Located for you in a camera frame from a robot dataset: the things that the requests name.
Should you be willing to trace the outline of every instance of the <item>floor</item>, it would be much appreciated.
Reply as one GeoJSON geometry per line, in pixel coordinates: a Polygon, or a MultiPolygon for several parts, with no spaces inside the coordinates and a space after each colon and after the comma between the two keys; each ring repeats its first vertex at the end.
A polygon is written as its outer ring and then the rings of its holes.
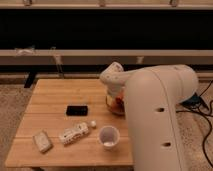
{"type": "MultiPolygon", "coordinates": [[[[29,168],[5,168],[4,161],[10,149],[12,139],[22,118],[22,114],[31,97],[33,85],[29,89],[23,88],[24,80],[0,77],[0,171],[30,171],[29,168]]],[[[202,92],[208,83],[200,83],[198,89],[202,92]]],[[[206,101],[213,99],[213,85],[203,95],[206,101]]],[[[181,136],[185,147],[186,160],[189,171],[210,171],[212,168],[206,162],[202,153],[201,142],[207,131],[206,121],[191,113],[178,113],[181,136]]],[[[213,135],[207,142],[207,152],[213,160],[213,135]]],[[[46,168],[47,171],[94,171],[94,168],[46,168]]],[[[132,167],[99,167],[96,171],[130,171],[132,167]]]]}

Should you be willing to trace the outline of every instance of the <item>white object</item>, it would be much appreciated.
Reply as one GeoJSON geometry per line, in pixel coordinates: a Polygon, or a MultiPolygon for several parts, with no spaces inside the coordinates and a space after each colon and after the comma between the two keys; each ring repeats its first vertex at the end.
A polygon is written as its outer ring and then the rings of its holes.
{"type": "Polygon", "coordinates": [[[196,73],[186,65],[147,67],[129,72],[115,70],[119,65],[111,64],[100,79],[111,95],[116,96],[124,87],[134,170],[188,170],[175,104],[195,93],[196,73]]]}
{"type": "Polygon", "coordinates": [[[67,145],[88,133],[89,129],[87,124],[82,122],[76,124],[72,128],[65,129],[64,132],[59,135],[59,139],[64,145],[67,145]]]}
{"type": "Polygon", "coordinates": [[[49,137],[47,136],[47,133],[44,131],[41,131],[34,135],[33,140],[41,153],[45,153],[53,147],[49,137]]]}
{"type": "Polygon", "coordinates": [[[115,147],[120,139],[120,133],[117,128],[113,126],[104,126],[99,132],[99,141],[107,150],[115,147]]]}
{"type": "Polygon", "coordinates": [[[92,128],[96,128],[96,126],[97,126],[96,121],[91,121],[90,125],[92,128]]]}
{"type": "Polygon", "coordinates": [[[33,56],[35,55],[35,49],[33,47],[26,48],[26,49],[16,49],[17,55],[16,56],[33,56]]]}

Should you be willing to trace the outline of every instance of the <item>table leg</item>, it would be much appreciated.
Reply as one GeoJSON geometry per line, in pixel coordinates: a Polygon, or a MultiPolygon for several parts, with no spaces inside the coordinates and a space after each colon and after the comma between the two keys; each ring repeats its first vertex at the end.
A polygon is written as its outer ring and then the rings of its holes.
{"type": "Polygon", "coordinates": [[[44,169],[40,168],[40,167],[31,167],[31,169],[33,171],[45,171],[44,169]]]}

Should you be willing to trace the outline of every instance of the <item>toy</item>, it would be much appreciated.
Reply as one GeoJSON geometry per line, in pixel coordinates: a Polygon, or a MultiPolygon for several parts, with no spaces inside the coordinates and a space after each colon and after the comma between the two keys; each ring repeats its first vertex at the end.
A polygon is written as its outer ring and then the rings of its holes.
{"type": "Polygon", "coordinates": [[[96,126],[97,126],[97,123],[96,123],[96,121],[91,121],[90,122],[90,126],[93,128],[93,129],[95,129],[96,128],[96,126]]]}
{"type": "Polygon", "coordinates": [[[82,122],[72,128],[65,129],[64,132],[59,135],[59,139],[64,145],[67,145],[86,134],[89,134],[89,128],[87,123],[82,122]]]}
{"type": "Polygon", "coordinates": [[[53,147],[47,133],[44,131],[34,135],[33,140],[41,153],[45,153],[53,147]]]}

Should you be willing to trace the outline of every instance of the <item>black wall panel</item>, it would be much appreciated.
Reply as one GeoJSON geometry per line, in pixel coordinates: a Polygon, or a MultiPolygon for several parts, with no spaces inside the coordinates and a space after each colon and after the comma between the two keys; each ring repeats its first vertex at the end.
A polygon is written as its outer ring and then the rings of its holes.
{"type": "Polygon", "coordinates": [[[213,49],[213,11],[0,10],[0,49],[213,49]]]}

